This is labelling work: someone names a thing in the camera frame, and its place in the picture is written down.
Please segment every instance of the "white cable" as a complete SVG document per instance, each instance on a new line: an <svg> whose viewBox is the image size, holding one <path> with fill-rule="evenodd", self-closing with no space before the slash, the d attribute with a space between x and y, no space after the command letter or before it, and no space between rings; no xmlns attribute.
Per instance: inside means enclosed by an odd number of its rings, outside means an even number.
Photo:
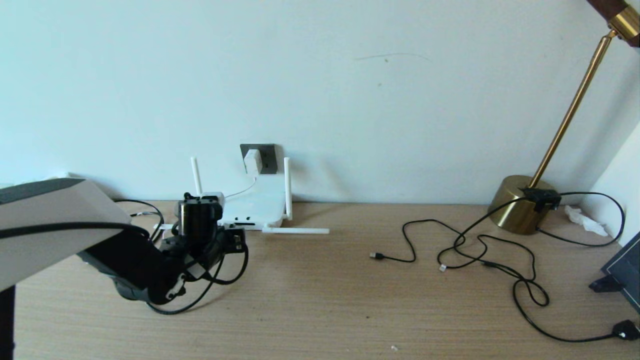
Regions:
<svg viewBox="0 0 640 360"><path fill-rule="evenodd" d="M257 181L258 181L258 178L257 178L257 177L254 177L254 178L253 178L253 184L251 184L251 186L249 186L248 188L244 189L244 190L243 190L243 191L241 191L241 192L237 192L237 193L233 193L233 194L231 194L231 195L229 195L229 196L225 196L225 198L226 198L226 199L228 199L228 198L230 198L231 196L240 195L240 194L242 194L243 192L248 191L250 188L253 188L253 186L255 185L255 183L256 183Z"/></svg>

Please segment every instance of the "electrical socket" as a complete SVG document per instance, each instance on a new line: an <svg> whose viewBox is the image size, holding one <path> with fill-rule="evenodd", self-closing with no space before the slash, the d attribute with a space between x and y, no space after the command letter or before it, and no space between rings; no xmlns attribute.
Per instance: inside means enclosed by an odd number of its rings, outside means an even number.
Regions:
<svg viewBox="0 0 640 360"><path fill-rule="evenodd" d="M274 143L242 143L240 144L240 151L242 152L242 159L244 163L244 157L246 153L256 149L260 151L262 158L262 170L260 174L276 174L278 172L278 162L276 158L276 145Z"/></svg>

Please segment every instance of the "power adapter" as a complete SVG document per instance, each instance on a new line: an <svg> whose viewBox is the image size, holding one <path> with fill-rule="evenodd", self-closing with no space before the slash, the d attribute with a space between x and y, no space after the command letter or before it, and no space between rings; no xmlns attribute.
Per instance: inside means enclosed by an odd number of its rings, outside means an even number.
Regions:
<svg viewBox="0 0 640 360"><path fill-rule="evenodd" d="M638 329L631 320L625 320L623 322L617 323L613 327L611 333L622 340L640 339L640 329Z"/></svg>
<svg viewBox="0 0 640 360"><path fill-rule="evenodd" d="M251 149L246 152L244 156L244 169L247 175L252 178L257 178L262 171L262 156L258 149Z"/></svg>

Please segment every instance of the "black pole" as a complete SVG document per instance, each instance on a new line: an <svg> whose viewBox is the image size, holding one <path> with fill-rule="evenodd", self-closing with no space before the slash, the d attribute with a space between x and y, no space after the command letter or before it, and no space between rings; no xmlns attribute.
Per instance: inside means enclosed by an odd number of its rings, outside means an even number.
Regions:
<svg viewBox="0 0 640 360"><path fill-rule="evenodd" d="M0 292L0 360L13 360L15 285Z"/></svg>

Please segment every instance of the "black cable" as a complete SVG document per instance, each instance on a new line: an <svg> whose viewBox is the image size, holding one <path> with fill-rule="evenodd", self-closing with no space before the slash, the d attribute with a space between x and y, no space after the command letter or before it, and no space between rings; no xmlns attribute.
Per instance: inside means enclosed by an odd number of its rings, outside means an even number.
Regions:
<svg viewBox="0 0 640 360"><path fill-rule="evenodd" d="M588 247L603 247L603 246L607 246L610 244L613 244L614 242L618 241L618 239L620 239L620 236L622 235L622 232L625 230L625 222L627 220L627 217L625 215L625 211L622 209L622 206L620 205L619 202L616 201L616 199L612 198L611 196L608 196L605 193L598 193L598 192L566 192L566 193L561 193L560 196L565 196L565 195L601 195L604 197L609 198L611 201L613 201L613 203L615 203L615 205L618 207L618 209L620 210L620 230L618 231L618 234L616 235L616 237L613 238L613 240L608 241L606 243L601 243L601 244L587 244L587 243L581 243L579 241L573 241L573 240L569 240L569 239L565 239L562 238L558 235L554 235L551 233L548 233L546 231L544 231L543 229L541 229L540 227L536 226L536 230L538 230L539 232L547 235L547 236L551 236L554 239L558 239L561 241L566 241L568 243L573 243L573 244L577 244L577 245L582 245L582 246L588 246Z"/></svg>
<svg viewBox="0 0 640 360"><path fill-rule="evenodd" d="M178 228L178 223L175 223L173 225L173 227L172 227L172 232L173 232L173 229L176 229L176 233L175 233L176 236L178 236L177 228ZM218 235L218 224L216 222L214 222L213 223L213 233L211 234L212 241L209 242L209 244L207 244L206 248L201 251L200 255L197 258L192 259L188 263L185 263L184 264L184 268L183 268L182 271L186 271L187 269L189 269L193 265L198 264L199 262L201 262L202 260L204 260L206 257L209 256L209 251L211 250L211 247L215 246L215 244L218 243L218 236L217 235ZM186 250L187 254L191 254L191 248L192 248L193 245L194 244L192 244L192 243L188 244L188 247L187 247L187 250Z"/></svg>
<svg viewBox="0 0 640 360"><path fill-rule="evenodd" d="M419 222L437 222L438 224L443 225L443 226L446 226L446 227L447 227L447 228L449 228L450 230L452 230L452 231L454 231L454 232L458 233L458 237L456 238L456 241L454 241L454 245L453 245L452 247L449 247L449 248L444 249L443 251L441 251L441 252L438 254L438 262L440 262L440 256L441 256L444 252L447 252L448 250L451 250L451 249L454 249L458 254L460 254L460 255L462 255L462 256L467 256L466 254L464 254L464 253L462 253L462 252L459 252L459 251L458 251L458 248L457 248L457 246L460 246L460 245L464 244L464 243L465 243L465 241L467 240L467 239L465 238L465 233L467 233L469 230L471 230L471 228L473 228L474 226L476 226L477 224L479 224L480 222L482 222L484 219L488 218L489 216L491 216L491 215L492 215L492 214L494 214L495 212L500 211L500 210L501 210L502 208L504 208L505 206L509 206L510 204L512 204L512 203L514 203L514 202L516 202L516 201L520 201L520 200L525 200L525 198L519 198L519 199L511 200L511 201L506 202L506 203L504 203L504 204L502 204L502 205L498 206L497 208L495 208L495 209L493 209L493 210L489 211L485 216L483 216L482 218L480 218L480 220L478 220L477 222L475 222L473 225L471 225L467 230L464 230L462 233L458 232L457 230L453 229L451 226L449 226L449 225L447 225L447 224L445 224L445 223L443 223L443 222L441 222L441 221L439 221L439 220L436 220L436 219L424 219L424 220L414 220L414 221L406 222L406 223L404 223L404 225L402 225L402 234L403 234L404 239L406 240L407 244L409 244L409 248L411 248L411 253L412 253L412 256L413 256L413 257L412 257L410 260L406 260L406 259L398 259L398 258L392 258L392 257L390 257L390 256L386 256L386 255L382 254L381 252L372 252L372 253L371 253L371 255L370 255L370 257L372 257L372 258L374 258L374 259L377 259L377 260L389 259L389 260L393 260L393 261L400 261L401 263L413 263L413 262L415 262L415 260L417 259L417 258L416 258L416 255L415 255L415 249L413 248L413 244L411 243L411 240L409 240L409 237L408 237L408 236L407 236L407 234L406 234L406 227L407 227L408 225L410 225L410 224L415 224L415 223L419 223ZM482 255L484 255L485 253L486 253L486 246L485 246L485 249L484 249L484 252L482 253ZM476 261L477 261L476 259L473 259L473 258L471 258L471 259L472 259L472 260L471 260L471 261L469 261L469 262L468 262L468 263L466 263L466 264L459 265L459 266L452 266L451 268L461 268L461 267L467 266L467 265L469 265L469 264L474 263L474 262L476 262Z"/></svg>
<svg viewBox="0 0 640 360"><path fill-rule="evenodd" d="M55 224L40 224L22 227L12 227L11 229L0 230L0 239L13 238L14 236L24 236L39 233L49 233L52 231L62 230L80 230L80 229L121 229L130 230L140 233L146 239L149 238L149 232L141 227L125 224L121 222L58 222Z"/></svg>
<svg viewBox="0 0 640 360"><path fill-rule="evenodd" d="M618 235L615 237L615 239L613 239L612 241L609 241L607 243L604 244L598 244L598 245L591 245L591 244L585 244L585 243L579 243L577 241L572 241L572 240L567 240L564 238L560 238L559 236L553 235L553 234L549 234L545 231L542 231L539 227L536 227L537 230L539 230L541 233L543 234L547 234L551 237L557 238L559 240L563 240L563 241L567 241L567 242L571 242L571 243L576 243L579 245L585 245L585 246L596 246L596 247L602 247L602 246L606 246L609 244L612 244L613 242L615 242L620 235L622 234L624 225L625 225L625 214L624 211L622 209L622 207L620 206L620 204L615 201L615 199L613 199L612 197L603 194L603 193L594 193L594 192L568 192L568 193L562 193L560 194L562 195L577 195L577 194L581 194L581 195L603 195L606 196L607 198L611 199L612 201L615 202L615 204L618 206L618 209L620 210L621 213L621 225L620 225L620 231L618 232ZM444 266L444 268L463 268L465 266L469 266L472 263L478 261L480 263L482 263L484 266L490 267L490 268L495 268L497 270L500 270L501 272L504 272L505 274L512 276L514 278L516 278L516 281L513 284L512 287L512 297L513 297L513 301L516 305L516 307L518 308L520 314L527 320L527 322L529 322L531 324L531 326L534 327L534 329L536 329L538 332L540 332L541 334L548 336L549 338L558 340L558 341L564 341L564 342L569 342L569 343L585 343L585 342L591 342L591 341L599 341L599 340L605 340L605 339L609 339L609 338L616 338L618 337L618 335L615 332L611 332L610 334L606 334L603 336L595 336L592 338L585 338L585 339L565 339L565 338L560 338L559 336L555 336L552 335L546 331L544 331L542 328L540 328L534 321L533 319L531 319L531 317L529 317L529 315L525 312L524 308L520 305L520 301L518 300L517 294L516 294L516 289L518 287L519 284L524 283L527 286L527 291L529 292L529 297L531 298L531 300L538 306L540 307L546 307L549 305L550 299L549 299L549 295L547 293L547 291L536 282L536 256L533 254L533 251L531 251L531 249L529 249L528 247L526 247L525 245L522 245L520 243L517 243L515 241L510 241L510 240L506 240L506 239L501 239L501 238L497 238L495 236L490 236L487 234L480 234L477 236L477 239L483 244L484 246L484 250L482 251L482 253L478 256L472 256L469 254L466 254L464 252L462 252L459 247L462 246L465 242L466 242L466 237L465 235L471 230L473 229L475 226L477 226L478 224L480 224L482 221L484 221L486 218L488 218L489 216L491 216L492 214L494 214L496 211L499 211L500 209L516 202L519 200L525 200L526 198L519 198L519 199L515 199L515 200L511 200L509 202L506 202L504 204L502 204L501 206L499 206L498 208L495 208L491 211L489 211L487 214L485 214L484 216L482 216L480 219L478 219L477 221L475 221L472 225L468 226L464 231L460 232L457 231L455 229L453 229L451 226L448 226L447 224L435 220L435 219L425 219L425 220L414 220L411 222L407 222L403 225L403 235L406 239L406 241L410 244L412 250L413 250L413 246L411 245L411 241L409 240L409 238L407 237L406 233L405 233L405 228L407 225L409 224L414 224L414 223L419 223L419 222L437 222L445 227L447 227L448 229L450 229L451 231L455 232L458 234L458 237L456 237L456 239L454 240L454 243L451 247L448 247L442 251L440 251L437 255L437 260L438 263L440 263L441 266ZM517 270L515 270L514 268L511 268L510 266L507 265L503 265L500 263L496 263L493 261L486 261L483 260L482 258L484 257L484 255L487 253L488 251L488 246L487 244L484 242L483 239L485 238L489 238L489 239L493 239L493 240L498 240L498 241L502 241L505 243L509 243L512 245L516 245L524 250L526 250L529 255L531 256L531 270L532 270L532 276L531 278L526 278L525 276L523 276L520 272L518 272ZM455 265L455 266L446 266L442 263L441 257L443 254L445 254L446 252L450 251L450 250L455 250L456 253L458 253L459 255L470 259L470 261L467 261L466 263L463 263L461 265ZM536 288L542 295L543 295L543 299L542 301L538 300L534 294L533 288Z"/></svg>
<svg viewBox="0 0 640 360"><path fill-rule="evenodd" d="M244 271L246 270L247 264L249 263L249 247L247 247L246 244L243 243L242 248L244 250L244 260L242 263L242 268L240 269L240 272L236 275L236 277L231 280L221 280L221 279L218 279L217 277L213 277L211 281L220 285L229 285L229 284L233 284L234 282L238 281L238 279L240 279L240 277L244 274Z"/></svg>
<svg viewBox="0 0 640 360"><path fill-rule="evenodd" d="M156 227L156 229L154 230L153 234L151 235L150 239L152 242L157 242L158 240L160 240L160 236L162 235L162 232L160 231L160 227L162 225L164 225L164 216L162 215L162 211L160 211L160 209L158 209L157 207L155 207L153 204L149 204L148 202L145 201L140 201L140 200L131 200L131 199L118 199L118 200L114 200L113 202L137 202L138 204L143 204L143 205L147 205L150 206L151 208L153 208L156 212L153 213L151 211L143 211L142 215L157 215L160 218L160 221L158 222L158 225Z"/></svg>
<svg viewBox="0 0 640 360"><path fill-rule="evenodd" d="M179 313L182 313L184 311L187 311L188 309L191 309L193 306L195 306L195 304L197 304L200 300L202 300L202 298L204 297L204 295L207 294L207 292L209 291L209 289L211 289L211 286L213 284L220 284L220 285L229 285L229 284L233 284L234 282L236 282L238 279L240 279L240 277L244 274L244 271L246 270L246 266L249 263L249 248L246 246L246 244L243 244L243 250L244 250L244 261L242 264L242 269L240 269L240 272L236 275L235 278L231 279L231 280L221 280L218 279L218 274L220 273L220 268L222 268L222 263L225 260L225 256L222 255L222 258L220 259L220 262L218 263L218 268L216 269L216 273L213 276L206 276L203 278L207 279L209 281L209 284L207 285L207 287L205 288L205 290L200 294L200 296L198 296L197 299L195 299L194 301L192 301L189 305L184 306L180 309L177 310L162 310L159 309L157 307L155 307L153 304L147 302L147 306L150 307L151 309L153 309L153 311L155 311L156 313L162 314L162 315L176 315Z"/></svg>
<svg viewBox="0 0 640 360"><path fill-rule="evenodd" d="M216 278L218 277L218 273L220 273L220 269L222 268L222 263L224 261L225 261L225 256L222 255L222 258L220 258L220 262L218 263L218 268L216 269L216 273L211 277L211 280L209 280L209 284L207 285L205 290L200 294L200 296L198 296L198 298L192 301L189 305L181 307L180 309L176 309L176 310L162 310L162 309L159 309L158 307L155 307L150 302L147 302L147 306L150 307L151 310L162 315L176 315L176 314L185 312L188 309L191 309L195 304L197 304L200 300L202 300L204 295L206 295L209 289L211 289L211 286L214 284Z"/></svg>

